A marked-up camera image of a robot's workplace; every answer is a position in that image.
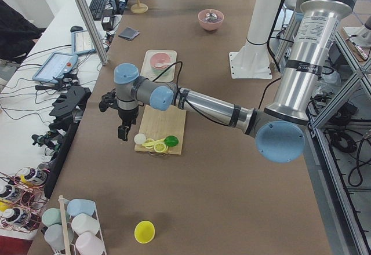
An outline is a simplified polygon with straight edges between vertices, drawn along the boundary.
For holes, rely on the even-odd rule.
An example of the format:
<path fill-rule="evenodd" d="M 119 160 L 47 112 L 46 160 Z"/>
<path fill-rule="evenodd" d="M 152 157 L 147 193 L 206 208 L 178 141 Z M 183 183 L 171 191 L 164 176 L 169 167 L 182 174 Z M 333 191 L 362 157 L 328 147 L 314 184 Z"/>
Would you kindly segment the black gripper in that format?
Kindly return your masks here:
<path fill-rule="evenodd" d="M 131 129 L 131 125 L 136 124 L 136 119 L 139 115 L 139 109 L 134 108 L 132 110 L 118 109 L 118 115 L 121 118 L 122 125 L 118 126 L 118 138 L 122 141 L 128 141 L 128 134 Z"/>

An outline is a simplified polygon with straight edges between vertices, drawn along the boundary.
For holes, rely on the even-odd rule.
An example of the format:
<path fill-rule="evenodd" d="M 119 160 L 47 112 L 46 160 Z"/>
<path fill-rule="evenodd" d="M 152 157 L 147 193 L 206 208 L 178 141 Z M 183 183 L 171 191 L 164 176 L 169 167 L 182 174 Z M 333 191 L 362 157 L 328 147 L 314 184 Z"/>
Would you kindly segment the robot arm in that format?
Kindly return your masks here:
<path fill-rule="evenodd" d="M 351 14 L 356 0 L 297 0 L 300 24 L 292 51 L 281 70 L 278 90 L 269 105 L 243 108 L 193 90 L 177 82 L 158 83 L 141 76 L 130 63 L 114 70 L 114 107 L 121 118 L 118 137 L 127 140 L 139 114 L 139 104 L 166 111 L 170 106 L 193 110 L 221 126 L 253 137 L 258 151 L 270 161 L 291 162 L 304 150 L 306 109 L 334 41 L 340 21 Z"/>

